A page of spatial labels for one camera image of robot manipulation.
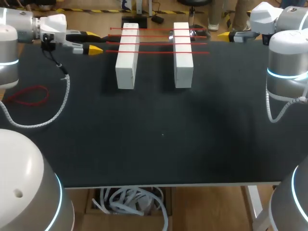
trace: white cable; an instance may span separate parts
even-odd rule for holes
[[[168,229],[168,215],[167,215],[167,210],[165,208],[164,202],[163,202],[163,198],[164,198],[164,194],[163,192],[157,188],[159,190],[159,192],[162,195],[162,199],[159,198],[158,196],[156,196],[155,194],[148,192],[144,189],[141,188],[120,188],[118,189],[115,193],[113,193],[111,195],[111,197],[109,198],[109,204],[110,207],[112,208],[113,211],[108,211],[104,205],[104,202],[106,201],[106,199],[108,198],[109,195],[109,191],[110,189],[106,191],[106,194],[104,195],[104,188],[101,188],[101,193],[100,193],[100,201],[101,204],[98,204],[97,201],[95,199],[92,199],[93,203],[104,213],[106,214],[137,214],[140,216],[144,215],[143,211],[138,211],[136,209],[133,209],[131,207],[128,206],[129,203],[127,203],[127,200],[130,200],[130,204],[132,203],[137,203],[138,199],[146,196],[148,197],[150,200],[155,199],[158,203],[159,203],[159,207],[161,207],[162,212],[163,212],[163,217],[164,217],[164,226],[163,226],[163,231],[167,231]],[[123,195],[123,192],[125,193],[126,197],[124,199],[124,201],[114,201],[115,197],[119,194]]]
[[[69,75],[68,74],[65,75],[64,79],[66,80],[66,92],[65,92],[65,95],[64,95],[63,103],[62,103],[59,111],[54,115],[54,117],[51,118],[50,120],[44,122],[44,123],[35,124],[35,125],[21,125],[21,124],[17,124],[16,122],[13,121],[13,119],[10,116],[10,113],[9,113],[8,109],[6,108],[6,106],[4,105],[4,103],[2,101],[0,101],[0,107],[4,111],[4,114],[5,114],[6,118],[8,119],[8,121],[10,122],[10,124],[12,124],[13,126],[18,127],[18,128],[40,128],[40,127],[43,127],[45,125],[48,125],[48,124],[52,123],[56,118],[58,118],[58,116],[63,111],[63,109],[64,109],[64,107],[66,105],[67,98],[68,98],[69,89],[70,89],[70,78],[69,78]]]
[[[268,93],[268,90],[266,89],[266,109],[267,109],[267,112],[268,112],[268,117],[269,117],[269,120],[270,122],[272,123],[277,123],[281,118],[282,116],[284,115],[285,111],[294,103],[301,103],[300,101],[300,98],[296,98],[296,99],[292,99],[290,102],[288,102],[284,107],[283,109],[280,111],[280,113],[278,114],[278,116],[273,119],[273,117],[271,116],[271,111],[270,111],[270,97],[269,97],[269,93]]]

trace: gray metal cylinder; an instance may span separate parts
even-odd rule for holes
[[[277,78],[267,74],[267,90],[270,94],[276,96],[289,99],[301,97],[306,84],[307,79],[298,81],[294,79]]]
[[[308,71],[308,53],[281,54],[269,51],[269,70],[281,76],[298,76]]]
[[[72,231],[71,200],[27,137],[0,129],[0,231]]]
[[[0,18],[17,30],[18,42],[31,43],[38,39],[38,20],[32,12],[0,8]]]
[[[285,8],[277,21],[276,31],[299,29],[308,9],[305,7],[289,6]],[[308,17],[304,19],[302,29],[308,28]]]
[[[308,158],[274,191],[270,202],[271,222],[279,231],[308,230]]]
[[[8,25],[0,25],[0,89],[18,83],[17,32]]]

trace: red wire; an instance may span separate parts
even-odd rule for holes
[[[169,35],[108,35],[108,37],[156,37],[168,38]],[[174,35],[173,37],[206,38],[206,36]]]
[[[206,45],[204,42],[196,43],[120,43],[120,42],[106,42],[112,45],[144,45],[144,46],[167,46],[167,45]]]
[[[118,28],[118,27],[111,27],[110,30],[205,30],[205,28]]]
[[[46,91],[46,96],[41,101],[34,102],[34,103],[28,103],[28,102],[16,100],[16,98],[18,96],[20,96],[22,94],[25,94],[25,93],[27,93],[29,91],[38,90],[38,89],[43,89],[43,90]],[[14,102],[14,103],[19,103],[19,104],[26,105],[26,106],[40,106],[41,104],[45,103],[48,100],[48,97],[49,97],[48,89],[46,87],[42,86],[42,85],[36,85],[36,86],[32,86],[32,87],[20,90],[19,92],[15,93],[14,95],[12,95],[12,96],[8,97],[7,99],[5,99],[4,102]]]
[[[107,50],[107,53],[141,53],[141,54],[178,54],[178,53],[187,53],[187,54],[210,54],[207,51],[112,51]]]

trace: yellow black caution tape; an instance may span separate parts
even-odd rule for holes
[[[226,12],[222,13],[222,17],[223,17],[224,21],[226,22],[227,28],[228,28],[229,31],[231,31],[231,29],[232,29],[232,23],[231,23],[231,19],[230,19],[231,13],[235,13],[235,11],[226,11]],[[247,11],[246,13],[247,13],[248,17],[250,17],[251,11]]]
[[[62,12],[85,12],[85,13],[136,13],[136,11],[127,11],[127,10],[83,10],[75,8],[60,8],[55,9],[54,11],[58,13]],[[189,14],[189,11],[153,11],[153,13],[160,14]],[[203,11],[195,11],[195,13],[204,13]]]

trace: table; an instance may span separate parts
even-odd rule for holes
[[[152,0],[149,1],[149,16],[152,16]],[[142,14],[142,0],[137,0],[136,1],[136,9],[137,9],[137,14]]]
[[[211,54],[194,55],[191,89],[174,89],[172,55],[140,55],[135,89],[118,90],[116,54],[87,57],[57,49],[55,57],[71,76],[63,114],[46,128],[22,130],[1,113],[0,127],[28,136],[69,188],[281,181],[307,155],[308,107],[294,105],[280,123],[269,122],[268,48],[261,41],[209,42],[193,50]],[[51,118],[63,100],[60,78],[39,46],[26,45],[20,84],[7,95],[41,84],[50,98],[41,107],[7,104],[13,119],[36,124]],[[281,108],[272,103],[274,114]]]

